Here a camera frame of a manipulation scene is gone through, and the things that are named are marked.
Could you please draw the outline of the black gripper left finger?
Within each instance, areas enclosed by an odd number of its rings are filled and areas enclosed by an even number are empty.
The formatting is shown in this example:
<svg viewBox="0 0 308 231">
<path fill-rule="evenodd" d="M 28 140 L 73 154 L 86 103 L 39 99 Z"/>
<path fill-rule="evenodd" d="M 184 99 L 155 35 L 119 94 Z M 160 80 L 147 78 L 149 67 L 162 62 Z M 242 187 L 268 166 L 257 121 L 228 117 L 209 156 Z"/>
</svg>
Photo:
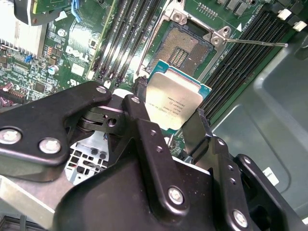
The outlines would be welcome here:
<svg viewBox="0 0 308 231">
<path fill-rule="evenodd" d="M 175 162 L 144 102 L 129 94 L 110 109 L 111 92 L 95 81 L 86 82 L 0 115 L 0 172 L 19 179 L 48 182 L 59 178 L 71 144 L 90 134 L 81 121 L 90 110 L 112 118 L 109 166 L 138 159 L 154 212 L 184 212 L 185 191 Z"/>
</svg>

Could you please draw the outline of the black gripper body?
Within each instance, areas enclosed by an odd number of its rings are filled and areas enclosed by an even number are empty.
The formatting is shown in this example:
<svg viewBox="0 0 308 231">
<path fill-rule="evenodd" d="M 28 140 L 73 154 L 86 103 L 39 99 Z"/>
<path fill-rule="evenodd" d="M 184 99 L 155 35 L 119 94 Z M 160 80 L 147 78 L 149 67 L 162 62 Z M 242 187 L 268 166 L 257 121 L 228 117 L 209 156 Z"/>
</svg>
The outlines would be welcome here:
<svg viewBox="0 0 308 231">
<path fill-rule="evenodd" d="M 212 178 L 199 167 L 175 161 L 190 200 L 186 217 L 175 223 L 150 209 L 137 159 L 113 167 L 73 187 L 55 211 L 57 231 L 227 231 L 229 223 L 214 200 Z"/>
</svg>

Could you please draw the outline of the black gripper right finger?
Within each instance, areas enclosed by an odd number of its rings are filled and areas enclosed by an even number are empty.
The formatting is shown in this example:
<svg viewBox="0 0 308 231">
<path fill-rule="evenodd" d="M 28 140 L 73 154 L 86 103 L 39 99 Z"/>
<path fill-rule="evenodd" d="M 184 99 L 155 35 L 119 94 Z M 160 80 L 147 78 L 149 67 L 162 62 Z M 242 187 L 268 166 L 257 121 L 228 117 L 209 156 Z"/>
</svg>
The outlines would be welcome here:
<svg viewBox="0 0 308 231">
<path fill-rule="evenodd" d="M 201 108 L 182 127 L 192 163 L 212 178 L 213 219 L 218 231 L 296 231 L 297 214 L 256 163 L 233 157 L 213 135 Z"/>
</svg>

